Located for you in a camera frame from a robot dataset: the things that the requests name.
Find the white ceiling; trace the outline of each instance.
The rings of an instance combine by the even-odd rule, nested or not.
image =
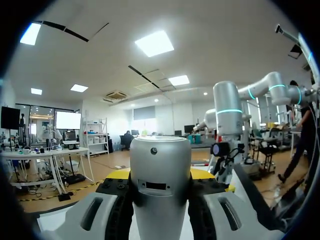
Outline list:
[[[157,104],[207,101],[219,81],[243,86],[273,71],[285,82],[307,81],[310,75],[302,71],[303,56],[288,56],[293,43],[275,34],[277,24],[297,31],[268,0],[58,0],[37,20],[65,25],[89,42],[42,25],[34,46],[17,46],[7,73],[20,98],[73,103],[120,90],[134,99],[157,96]],[[174,51],[147,57],[134,42],[159,30],[167,33]],[[190,84],[176,88],[191,89],[162,93],[129,65],[151,72],[146,76],[162,87],[169,85],[165,78],[187,75]],[[74,84],[89,88],[70,91]],[[30,88],[42,89],[42,95]],[[154,96],[134,104],[154,105]]]

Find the ceiling light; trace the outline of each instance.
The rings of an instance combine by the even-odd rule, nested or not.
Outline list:
[[[187,75],[172,77],[172,78],[169,78],[168,80],[171,82],[173,86],[190,83]]]
[[[175,50],[165,31],[157,31],[134,42],[148,56]]]
[[[81,85],[75,84],[75,85],[73,85],[73,87],[70,90],[75,91],[75,92],[79,92],[79,93],[83,93],[87,89],[88,89],[87,86],[81,86]]]
[[[42,90],[41,89],[36,89],[36,88],[31,88],[31,93],[32,94],[37,94],[37,95],[42,95]]]
[[[40,27],[41,24],[31,23],[31,25],[28,27],[28,29],[25,31],[24,35],[20,39],[20,43],[35,45]]]

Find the white table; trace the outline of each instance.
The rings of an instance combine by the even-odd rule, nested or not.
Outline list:
[[[35,186],[35,185],[41,185],[41,184],[55,183],[59,193],[62,194],[60,183],[58,181],[57,174],[56,174],[56,168],[54,166],[54,162],[52,159],[52,151],[44,151],[44,153],[31,152],[29,154],[20,154],[18,151],[3,151],[1,153],[1,156],[2,156],[2,159],[7,161],[11,161],[11,162],[12,160],[21,161],[23,162],[21,163],[23,166],[26,160],[37,161],[37,159],[48,159],[51,170],[52,170],[53,179],[44,180],[44,181],[33,181],[33,182],[11,182],[11,185],[16,187],[22,187],[22,186]]]
[[[44,153],[35,153],[31,152],[29,154],[20,154],[17,151],[3,151],[1,153],[1,156],[4,160],[11,161],[12,160],[23,160],[23,165],[25,160],[32,160],[36,161],[37,159],[48,159],[50,163],[50,167],[52,170],[52,176],[53,179],[51,180],[44,180],[44,181],[34,181],[34,182],[12,182],[12,186],[16,187],[21,187],[21,186],[34,186],[34,185],[40,185],[40,184],[48,184],[48,183],[55,183],[56,188],[59,191],[59,194],[66,193],[64,183],[61,179],[61,175],[59,172],[59,167],[58,167],[58,162],[57,162],[57,157],[64,157],[64,156],[70,156],[70,155],[79,155],[80,160],[81,160],[81,166],[83,170],[84,176],[92,181],[93,183],[95,182],[94,180],[94,175],[92,173],[92,168],[91,168],[91,163],[90,163],[90,154],[89,154],[89,148],[85,147],[80,147],[79,149],[74,149],[74,150],[69,150],[69,149],[63,149],[61,151],[57,150],[50,150],[50,151],[44,151]],[[89,162],[89,168],[90,168],[90,173],[92,176],[92,179],[86,176],[85,168],[84,168],[84,163],[82,159],[82,154],[87,154],[88,155],[88,162]]]
[[[90,163],[90,153],[89,153],[89,148],[85,148],[85,147],[80,147],[79,149],[74,149],[74,150],[69,150],[69,149],[63,149],[61,151],[57,151],[57,150],[51,150],[50,151],[52,153],[53,159],[54,161],[57,163],[57,157],[64,157],[64,156],[70,156],[70,155],[78,155],[80,157],[80,161],[81,161],[81,167],[83,170],[83,174],[84,176],[90,180],[91,182],[95,182],[95,178],[94,175],[92,173],[92,168],[91,168],[91,163]],[[91,177],[92,179],[90,179],[89,177],[87,177],[86,172],[85,172],[85,168],[84,168],[84,162],[82,159],[82,154],[87,154],[88,156],[88,163],[89,163],[89,168],[90,168],[90,173],[91,173]]]

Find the glass wall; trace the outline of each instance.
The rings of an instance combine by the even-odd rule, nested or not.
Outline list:
[[[56,126],[57,112],[71,112],[71,109],[61,109],[55,107],[35,106],[35,105],[23,105],[17,103],[16,109],[20,109],[20,114],[23,114],[23,120],[25,124],[25,141],[27,145],[46,145],[46,140],[50,139],[49,127],[51,129]],[[59,140],[54,132],[51,132],[54,139]]]

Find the yellow black floor tape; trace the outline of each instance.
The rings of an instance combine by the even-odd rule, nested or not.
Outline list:
[[[77,188],[77,189],[71,189],[71,190],[68,191],[68,193],[74,193],[74,192],[77,192],[77,191],[92,187],[94,185],[99,185],[100,183],[103,183],[103,181],[104,180],[101,180],[101,181],[97,181],[95,183],[92,183],[90,185],[84,186],[84,187],[80,187],[80,188]],[[59,196],[59,194],[55,194],[55,195],[52,195],[52,196],[46,196],[46,197],[39,197],[39,198],[19,199],[19,202],[32,202],[32,201],[38,201],[38,200],[46,200],[46,199],[52,199],[52,198],[55,198],[55,197],[58,197],[58,196]]]

